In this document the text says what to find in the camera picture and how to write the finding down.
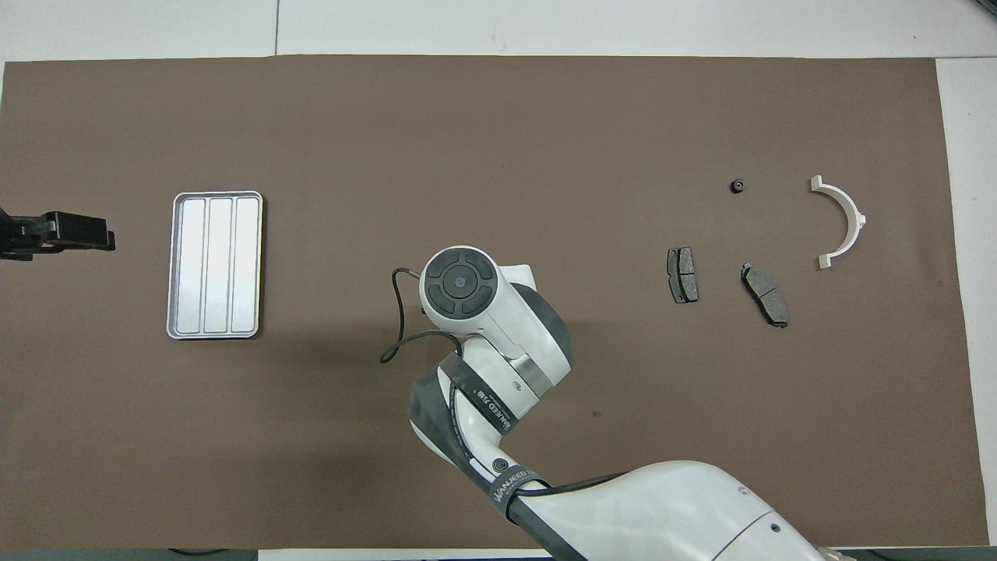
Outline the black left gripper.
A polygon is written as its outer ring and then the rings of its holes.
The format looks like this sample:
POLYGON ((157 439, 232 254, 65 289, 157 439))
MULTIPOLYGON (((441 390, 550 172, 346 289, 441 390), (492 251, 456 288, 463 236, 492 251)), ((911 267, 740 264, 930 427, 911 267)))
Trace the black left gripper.
POLYGON ((115 234, 104 219, 67 212, 36 217, 2 212, 1 259, 31 262, 36 255, 90 249, 115 250, 115 234))

